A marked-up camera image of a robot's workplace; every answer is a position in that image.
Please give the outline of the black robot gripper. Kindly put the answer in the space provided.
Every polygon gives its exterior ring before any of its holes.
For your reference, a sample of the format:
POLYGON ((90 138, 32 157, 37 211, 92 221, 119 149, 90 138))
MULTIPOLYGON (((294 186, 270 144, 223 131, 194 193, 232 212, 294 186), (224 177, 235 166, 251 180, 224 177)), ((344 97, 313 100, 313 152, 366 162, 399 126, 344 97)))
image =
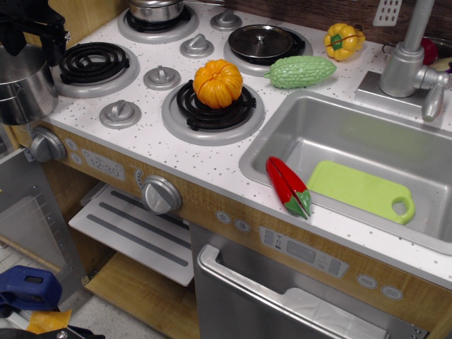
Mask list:
POLYGON ((48 1, 1 1, 1 45, 22 48, 25 32, 38 36, 49 66, 56 66, 66 54, 65 23, 48 1))

